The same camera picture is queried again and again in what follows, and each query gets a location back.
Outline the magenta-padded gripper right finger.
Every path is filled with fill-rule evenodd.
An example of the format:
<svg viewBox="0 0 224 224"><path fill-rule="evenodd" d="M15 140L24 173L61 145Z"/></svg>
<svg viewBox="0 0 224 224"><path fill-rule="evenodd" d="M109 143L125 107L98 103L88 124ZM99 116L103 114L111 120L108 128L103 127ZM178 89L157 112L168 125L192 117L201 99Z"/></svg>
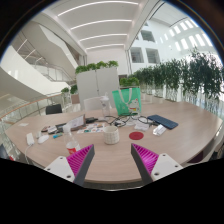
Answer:
<svg viewBox="0 0 224 224"><path fill-rule="evenodd" d="M131 144L131 154L144 185L182 169L182 166L168 154L156 154L155 152L134 143Z"/></svg>

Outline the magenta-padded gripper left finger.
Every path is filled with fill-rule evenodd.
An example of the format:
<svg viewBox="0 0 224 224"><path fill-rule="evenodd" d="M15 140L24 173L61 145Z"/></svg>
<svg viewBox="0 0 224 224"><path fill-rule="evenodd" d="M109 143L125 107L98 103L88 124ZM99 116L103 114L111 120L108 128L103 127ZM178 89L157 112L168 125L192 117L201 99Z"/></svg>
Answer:
<svg viewBox="0 0 224 224"><path fill-rule="evenodd" d="M82 186L94 155L94 145L91 144L68 157L59 156L45 171Z"/></svg>

